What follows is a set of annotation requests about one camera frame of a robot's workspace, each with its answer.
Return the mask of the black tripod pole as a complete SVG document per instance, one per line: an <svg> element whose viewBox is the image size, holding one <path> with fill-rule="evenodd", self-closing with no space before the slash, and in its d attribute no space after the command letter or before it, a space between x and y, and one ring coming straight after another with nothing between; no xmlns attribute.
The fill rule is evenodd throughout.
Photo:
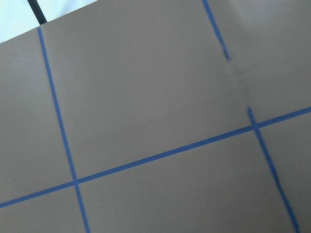
<svg viewBox="0 0 311 233"><path fill-rule="evenodd" d="M47 20L37 2L37 0L27 0L31 10L33 11L38 23L40 25L47 23Z"/></svg>

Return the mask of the white side table cloth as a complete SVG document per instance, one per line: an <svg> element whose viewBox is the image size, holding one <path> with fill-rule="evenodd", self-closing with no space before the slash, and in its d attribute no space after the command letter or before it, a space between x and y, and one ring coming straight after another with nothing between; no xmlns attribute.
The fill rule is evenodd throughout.
<svg viewBox="0 0 311 233"><path fill-rule="evenodd" d="M94 2L96 0L0 0L0 42Z"/></svg>

